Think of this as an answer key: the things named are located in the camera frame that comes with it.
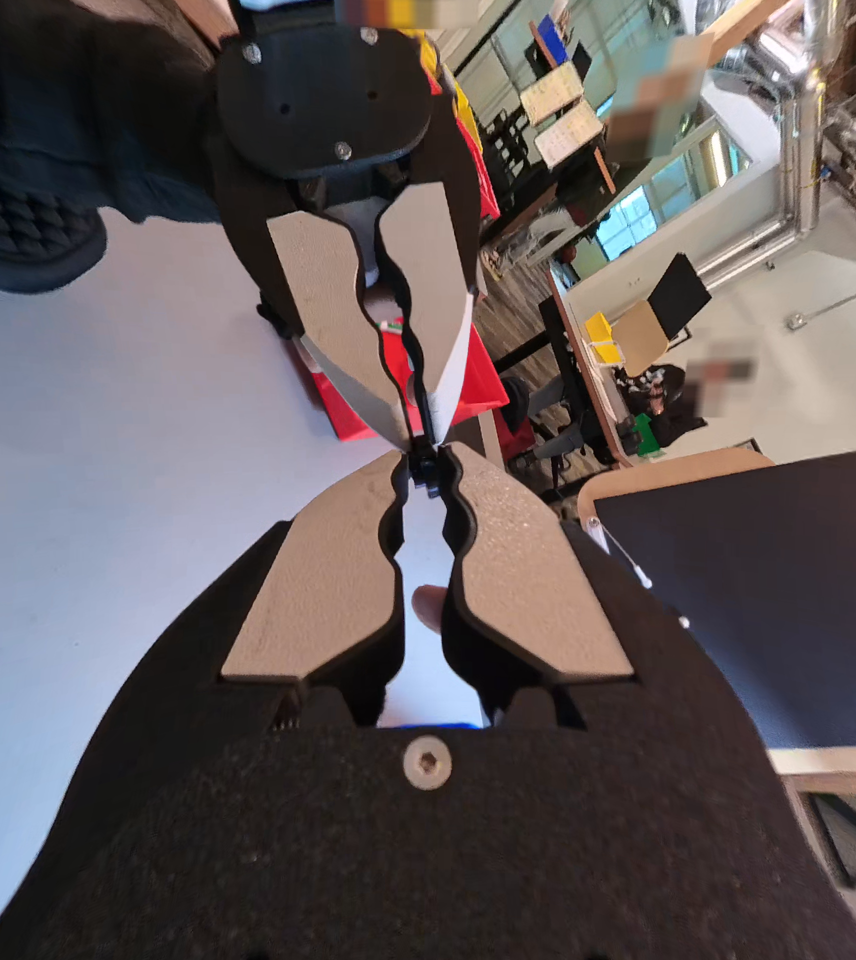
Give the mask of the small black plastic part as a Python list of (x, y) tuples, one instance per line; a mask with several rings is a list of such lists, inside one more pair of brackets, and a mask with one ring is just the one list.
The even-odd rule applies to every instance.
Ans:
[(414, 485), (423, 489), (428, 498), (442, 495), (441, 475), (438, 460), (440, 440), (433, 419), (430, 395), (424, 386), (422, 374), (412, 369), (406, 387), (407, 395), (417, 409), (420, 427), (411, 428), (409, 471)]

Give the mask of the black board book stand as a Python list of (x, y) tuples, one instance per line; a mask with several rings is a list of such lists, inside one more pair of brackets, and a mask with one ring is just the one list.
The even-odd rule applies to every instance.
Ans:
[(687, 620), (784, 775), (856, 775), (856, 451), (601, 473), (581, 525)]
[(614, 342), (625, 374), (636, 378), (654, 366), (710, 300), (710, 291), (688, 256), (676, 253), (651, 293), (614, 323)]

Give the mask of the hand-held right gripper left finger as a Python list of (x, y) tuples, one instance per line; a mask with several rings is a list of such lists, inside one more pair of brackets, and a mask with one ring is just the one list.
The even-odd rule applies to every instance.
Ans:
[(406, 457), (386, 453), (319, 493), (284, 535), (221, 666), (226, 681), (338, 690), (376, 724), (405, 656)]

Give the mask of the yellow object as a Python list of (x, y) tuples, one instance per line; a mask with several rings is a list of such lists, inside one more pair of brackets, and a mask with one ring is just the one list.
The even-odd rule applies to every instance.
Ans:
[(614, 330), (606, 315), (598, 311), (582, 325), (584, 340), (596, 363), (604, 367), (619, 367), (625, 363), (624, 355), (614, 339)]

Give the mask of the person's left hand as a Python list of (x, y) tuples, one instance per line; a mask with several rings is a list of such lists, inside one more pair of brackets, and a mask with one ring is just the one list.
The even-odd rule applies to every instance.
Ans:
[(379, 329), (403, 323), (403, 311), (392, 290), (383, 283), (376, 283), (364, 291), (362, 305)]

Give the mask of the paper sheet board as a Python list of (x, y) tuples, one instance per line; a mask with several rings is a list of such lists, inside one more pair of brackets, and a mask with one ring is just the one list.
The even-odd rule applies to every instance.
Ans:
[(571, 60), (566, 60), (519, 93), (520, 105), (533, 127), (583, 97), (584, 79)]
[(605, 130), (584, 98), (572, 104), (559, 119), (534, 138), (533, 144), (546, 168), (552, 170), (589, 145)]

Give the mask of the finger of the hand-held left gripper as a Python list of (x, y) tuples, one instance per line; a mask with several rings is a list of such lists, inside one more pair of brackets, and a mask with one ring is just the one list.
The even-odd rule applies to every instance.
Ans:
[(379, 216), (377, 240), (414, 351), (423, 432), (438, 447), (462, 394), (473, 307), (445, 185), (406, 186)]
[(305, 211), (266, 226), (303, 328), (302, 346), (367, 427), (410, 452), (406, 403), (362, 304), (362, 259), (350, 229)]

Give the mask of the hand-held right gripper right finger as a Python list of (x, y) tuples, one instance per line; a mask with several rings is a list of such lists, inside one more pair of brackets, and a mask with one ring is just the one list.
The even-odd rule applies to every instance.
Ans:
[(442, 650), (487, 721), (519, 690), (635, 677), (565, 526), (541, 498), (462, 442), (438, 450), (438, 491), (453, 554)]

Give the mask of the yellow storage bin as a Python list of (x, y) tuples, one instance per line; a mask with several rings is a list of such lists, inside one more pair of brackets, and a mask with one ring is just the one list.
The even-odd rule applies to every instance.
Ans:
[(421, 67), (429, 79), (432, 95), (449, 97), (452, 113), (464, 139), (471, 142), (472, 150), (480, 155), (483, 147), (470, 101), (443, 61), (437, 44), (424, 30), (401, 30), (401, 33), (416, 44)]

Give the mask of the silver ventilation duct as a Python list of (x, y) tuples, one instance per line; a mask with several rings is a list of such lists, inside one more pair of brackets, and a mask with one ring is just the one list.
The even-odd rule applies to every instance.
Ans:
[(804, 1), (803, 44), (792, 54), (775, 22), (784, 2), (739, 2), (711, 27), (712, 51), (724, 52), (751, 34), (749, 43), (764, 77), (779, 92), (780, 207), (731, 246), (704, 261), (697, 272), (710, 292), (774, 259), (817, 227), (823, 161), (827, 79), (844, 31), (846, 2)]

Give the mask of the person's left forearm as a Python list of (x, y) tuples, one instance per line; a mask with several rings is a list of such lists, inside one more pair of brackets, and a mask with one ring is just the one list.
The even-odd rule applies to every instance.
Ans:
[(218, 223), (214, 55), (176, 2), (0, 1), (0, 183)]

